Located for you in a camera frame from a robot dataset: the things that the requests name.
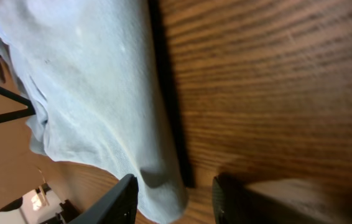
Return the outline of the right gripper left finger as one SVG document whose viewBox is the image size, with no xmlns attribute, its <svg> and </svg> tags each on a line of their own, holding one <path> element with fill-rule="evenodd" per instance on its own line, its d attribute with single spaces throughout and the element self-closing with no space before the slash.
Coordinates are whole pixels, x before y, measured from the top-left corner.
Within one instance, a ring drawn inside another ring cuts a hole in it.
<svg viewBox="0 0 352 224">
<path fill-rule="evenodd" d="M 138 192 L 137 178 L 127 174 L 70 224 L 135 224 Z"/>
</svg>

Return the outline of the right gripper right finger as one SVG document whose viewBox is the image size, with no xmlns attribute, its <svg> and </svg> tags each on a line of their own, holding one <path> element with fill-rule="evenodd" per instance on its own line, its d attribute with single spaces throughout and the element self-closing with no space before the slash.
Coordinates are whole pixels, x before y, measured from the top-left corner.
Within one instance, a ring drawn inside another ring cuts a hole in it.
<svg viewBox="0 0 352 224">
<path fill-rule="evenodd" d="M 232 175 L 212 183 L 212 206 L 217 223 L 331 223 L 324 197 L 296 179 L 244 184 Z"/>
</svg>

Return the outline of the light blue printed t-shirt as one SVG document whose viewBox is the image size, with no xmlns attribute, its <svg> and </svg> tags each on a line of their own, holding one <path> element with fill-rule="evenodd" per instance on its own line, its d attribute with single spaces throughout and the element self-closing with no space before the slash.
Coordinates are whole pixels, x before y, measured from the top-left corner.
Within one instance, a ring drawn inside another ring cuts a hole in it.
<svg viewBox="0 0 352 224">
<path fill-rule="evenodd" d="M 0 39 L 35 115 L 30 148 L 54 161 L 137 177 L 157 223 L 188 197 L 165 111 L 147 1 L 0 1 Z"/>
</svg>

